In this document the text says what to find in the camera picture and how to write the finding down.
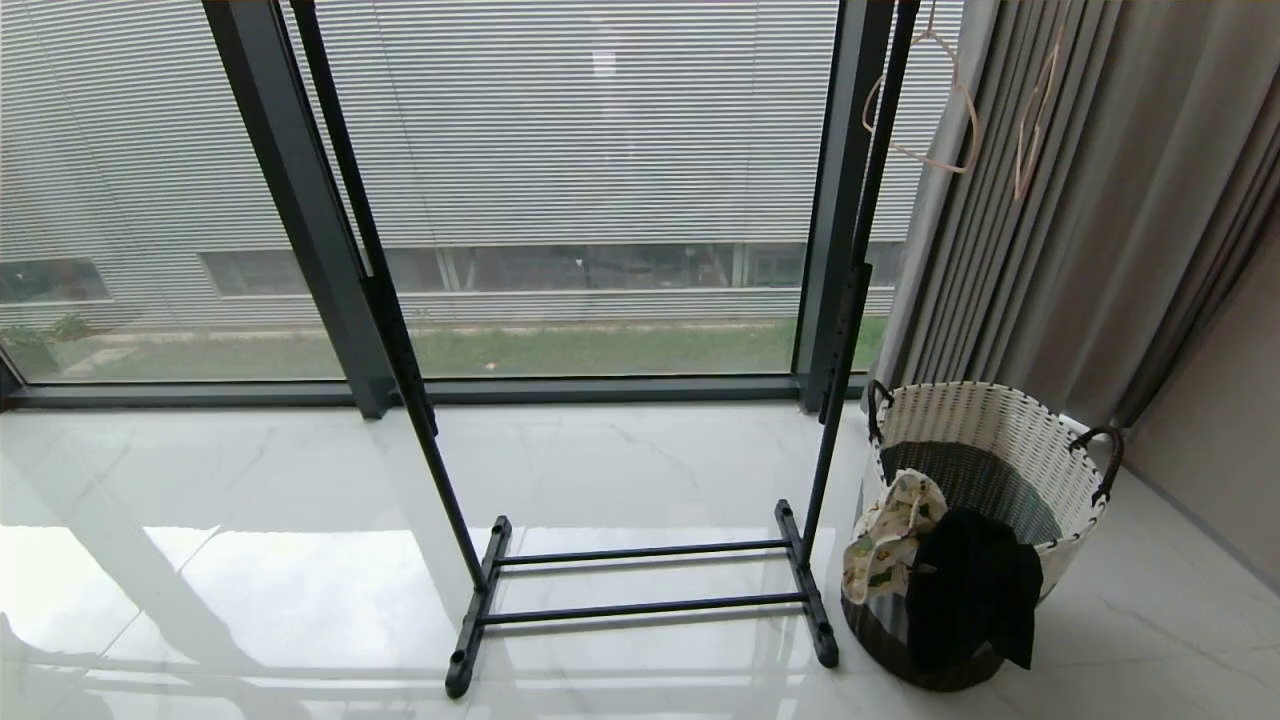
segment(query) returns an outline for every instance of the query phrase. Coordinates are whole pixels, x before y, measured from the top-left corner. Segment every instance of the black cloth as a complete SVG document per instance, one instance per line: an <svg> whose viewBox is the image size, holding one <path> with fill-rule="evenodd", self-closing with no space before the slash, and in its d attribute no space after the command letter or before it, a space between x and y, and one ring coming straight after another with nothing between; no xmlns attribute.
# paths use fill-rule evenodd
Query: black cloth
<svg viewBox="0 0 1280 720"><path fill-rule="evenodd" d="M955 507L920 539L906 588L906 648L922 673L957 665L984 642L1030 669L1039 556L1014 530Z"/></svg>

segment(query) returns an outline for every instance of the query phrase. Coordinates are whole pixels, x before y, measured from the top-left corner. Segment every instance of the white woven laundry basket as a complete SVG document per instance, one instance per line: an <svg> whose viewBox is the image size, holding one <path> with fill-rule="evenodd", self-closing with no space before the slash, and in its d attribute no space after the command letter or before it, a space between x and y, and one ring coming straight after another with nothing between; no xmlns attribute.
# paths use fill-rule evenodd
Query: white woven laundry basket
<svg viewBox="0 0 1280 720"><path fill-rule="evenodd" d="M954 382L868 387L872 457L863 473L861 510L897 474L914 468L942 488L948 507L972 507L1014 529L1041 559L1041 598L1062 579L1106 512L1124 447L1114 428L1076 434L1036 398L992 383ZM1111 461L1100 475L1085 445L1111 438ZM988 679L1001 659L988 647L968 664L922 674L906 655L901 596L867 605L844 598L859 642L882 665L919 687L952 691Z"/></svg>

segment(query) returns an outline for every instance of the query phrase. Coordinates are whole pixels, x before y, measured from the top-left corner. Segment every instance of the beige wall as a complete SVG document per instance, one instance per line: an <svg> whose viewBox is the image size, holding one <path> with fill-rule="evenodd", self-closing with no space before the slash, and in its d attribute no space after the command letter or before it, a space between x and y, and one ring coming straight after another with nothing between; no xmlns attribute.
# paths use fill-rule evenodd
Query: beige wall
<svg viewBox="0 0 1280 720"><path fill-rule="evenodd" d="M1280 224L1272 223L1280 229ZM1129 465L1280 583L1280 238L1134 428Z"/></svg>

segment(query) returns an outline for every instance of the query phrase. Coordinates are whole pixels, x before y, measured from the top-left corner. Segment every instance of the black basket handle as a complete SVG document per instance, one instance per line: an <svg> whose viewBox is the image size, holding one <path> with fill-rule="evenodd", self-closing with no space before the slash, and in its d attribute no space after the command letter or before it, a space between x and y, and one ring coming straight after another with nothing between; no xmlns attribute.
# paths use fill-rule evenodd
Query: black basket handle
<svg viewBox="0 0 1280 720"><path fill-rule="evenodd" d="M1071 441L1071 445L1066 446L1068 450L1083 450L1084 446L1089 443L1096 436L1107 436L1111 438L1111 461L1107 462L1107 469L1102 473L1102 482L1098 484L1098 491L1093 493L1093 503L1098 503L1100 497L1106 497L1111 500L1111 483L1116 479L1116 473L1120 471L1120 462L1124 460L1124 436L1120 430L1112 428L1111 425L1103 425L1101 428L1093 428L1083 436Z"/></svg>
<svg viewBox="0 0 1280 720"><path fill-rule="evenodd" d="M884 383L872 379L867 386L867 424L870 428L870 433L867 439L874 439L881 445L884 445L884 436L879 432L879 420L876 418L876 409L879 407L881 400L888 400L888 406L893 406L893 393L890 392Z"/></svg>

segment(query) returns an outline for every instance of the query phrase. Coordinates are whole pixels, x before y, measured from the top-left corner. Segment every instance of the clothes rack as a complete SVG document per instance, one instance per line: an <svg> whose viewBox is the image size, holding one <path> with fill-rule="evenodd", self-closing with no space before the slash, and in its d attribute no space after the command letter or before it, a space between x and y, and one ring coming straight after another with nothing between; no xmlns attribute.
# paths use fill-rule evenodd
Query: clothes rack
<svg viewBox="0 0 1280 720"><path fill-rule="evenodd" d="M841 13L846 12L849 3L841 3ZM315 3L310 0L292 0L292 8L297 19L298 32L302 40L303 51L311 68L312 81L320 101L320 110L328 127L334 155L338 160L342 181L347 190L351 210L356 219L361 241L365 246L365 258L369 266L360 278L361 290L372 313L379 338L384 346L392 373L396 379L399 396L413 425L415 434L422 447L426 464L440 496L449 527L457 541L462 560L467 566L474 593L462 620L457 647L449 656L448 671L445 675L445 692L449 697L457 698L466 693L471 683L475 661L480 652L486 628L507 624L550 623L561 620L577 620L588 618L609 618L622 615L645 614L678 614L698 610L717 610L730 607L755 607L771 605L795 605L805 615L809 633L813 638L814 651L818 661L827 667L835 667L840 660L840 651L836 646L836 637L827 611L823 609L822 592L814 580L810 569L814 537L818 530L818 518L822 511L823 496L827 488L827 478L831 471L831 461L835 454L836 438L840 427L844 398L849 389L850 372L852 368L854 342L858 336L858 325L861 318L863 302L870 281L872 266L865 263L867 243L870 237L872 215L876 206L876 196L879 192L881 177L884 169L884 160L888 152L890 133L893 124L893 114L897 108L899 94L902 87L905 74L906 55L911 40L911 31L918 9L916 1L900 1L897 6L897 27L893 33L893 45L890 53L888 72L883 83L881 97L879 119L877 131L872 140L867 174L863 183L861 197L859 199L858 214L854 229L855 259L849 268L845 287L842 290L840 316L836 324L836 340L833 347L837 348L833 359L831 377L827 378L826 395L819 421L823 425L822 442L818 451L818 461L814 469L813 486L809 493L809 505L804 520L804 530L796 525L795 512L786 500L778 500L773 507L773 516L778 525L780 538L756 539L745 542L721 542L703 544L682 544L666 547L637 547L626 550L588 550L582 552L562 552L550 555L508 555L507 548L511 541L512 525L506 515L499 515L492 525L488 546L483 556L476 553L467 533L467 524L463 520L462 509L457 495L453 492L453 483L449 479L436 445L439 425L431 401L426 395L422 375L417 359L413 355L413 345L404 324L403 313L396 296L390 269L383 251L381 241L378 237L378 228L374 223L372 210L365 192L364 182L356 163L356 154L347 129L342 108L338 100L338 90L334 83L329 59L325 53L324 40L320 32L320 23L316 17ZM594 607L570 607L561 610L539 610L526 612L495 612L492 610L493 598L503 578L503 569L520 565L554 565L563 562L584 561L609 561L640 557L672 557L687 555L714 556L719 553L742 551L781 550L791 568L795 578L794 592L709 597L672 602L646 602L634 605L608 605Z"/></svg>

